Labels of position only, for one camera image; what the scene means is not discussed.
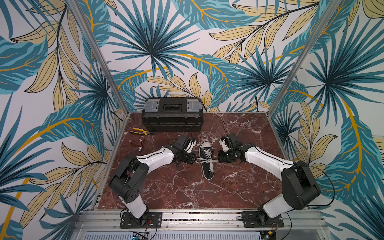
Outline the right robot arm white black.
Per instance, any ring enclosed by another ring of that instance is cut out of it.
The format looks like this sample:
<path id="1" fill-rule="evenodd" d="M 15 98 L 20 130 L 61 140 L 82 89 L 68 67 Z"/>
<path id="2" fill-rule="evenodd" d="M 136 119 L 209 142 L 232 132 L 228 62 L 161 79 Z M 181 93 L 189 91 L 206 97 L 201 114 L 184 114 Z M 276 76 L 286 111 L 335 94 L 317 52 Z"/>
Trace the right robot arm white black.
<path id="1" fill-rule="evenodd" d="M 220 139 L 220 163 L 237 160 L 256 165 L 277 177 L 282 183 L 282 193 L 258 208 L 258 221 L 267 221 L 292 210 L 302 210 L 321 193 L 310 166 L 292 162 L 269 154 L 253 144 L 243 144 L 236 134 Z"/>

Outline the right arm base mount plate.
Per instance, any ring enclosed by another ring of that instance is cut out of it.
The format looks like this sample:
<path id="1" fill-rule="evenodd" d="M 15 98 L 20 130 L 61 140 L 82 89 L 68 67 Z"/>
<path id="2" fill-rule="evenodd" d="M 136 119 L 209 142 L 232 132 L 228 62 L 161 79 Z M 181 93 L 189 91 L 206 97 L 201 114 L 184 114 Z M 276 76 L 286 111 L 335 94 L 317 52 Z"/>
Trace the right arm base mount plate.
<path id="1" fill-rule="evenodd" d="M 275 229 L 285 226 L 281 215 L 275 218 L 270 218 L 267 214 L 259 213 L 257 211 L 241 212 L 241 215 L 237 217 L 237 220 L 241 221 L 245 228 Z"/>

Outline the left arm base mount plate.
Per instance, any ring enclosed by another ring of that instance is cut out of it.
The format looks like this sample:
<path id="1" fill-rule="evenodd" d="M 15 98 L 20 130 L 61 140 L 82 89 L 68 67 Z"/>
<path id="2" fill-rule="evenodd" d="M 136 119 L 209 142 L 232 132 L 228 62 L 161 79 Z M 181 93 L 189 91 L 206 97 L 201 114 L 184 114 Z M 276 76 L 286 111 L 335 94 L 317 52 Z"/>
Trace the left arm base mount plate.
<path id="1" fill-rule="evenodd" d="M 162 212 L 148 212 L 139 219 L 129 212 L 123 212 L 120 229 L 158 229 L 162 226 L 162 219 Z"/>

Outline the black white canvas sneaker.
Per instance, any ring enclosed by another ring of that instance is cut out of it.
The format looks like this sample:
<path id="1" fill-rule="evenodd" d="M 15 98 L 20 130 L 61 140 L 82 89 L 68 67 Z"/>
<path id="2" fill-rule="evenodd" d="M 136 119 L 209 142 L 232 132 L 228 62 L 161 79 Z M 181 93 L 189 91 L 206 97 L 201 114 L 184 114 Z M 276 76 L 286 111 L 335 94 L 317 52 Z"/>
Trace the black white canvas sneaker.
<path id="1" fill-rule="evenodd" d="M 199 160 L 202 165 L 203 176 L 207 180 L 214 177 L 214 149 L 210 142 L 203 142 L 199 149 Z"/>

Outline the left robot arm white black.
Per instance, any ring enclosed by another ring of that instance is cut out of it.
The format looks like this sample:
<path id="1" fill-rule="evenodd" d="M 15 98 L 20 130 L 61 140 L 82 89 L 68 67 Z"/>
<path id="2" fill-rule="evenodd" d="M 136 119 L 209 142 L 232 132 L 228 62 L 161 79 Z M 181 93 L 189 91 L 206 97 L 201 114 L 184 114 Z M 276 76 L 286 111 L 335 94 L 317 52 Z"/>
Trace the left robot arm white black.
<path id="1" fill-rule="evenodd" d="M 123 202 L 131 216 L 137 220 L 143 219 L 148 214 L 141 197 L 147 175 L 175 162 L 192 165 L 197 159 L 192 152 L 196 143 L 194 138 L 180 135 L 173 143 L 153 153 L 126 156 L 110 178 L 109 188 Z"/>

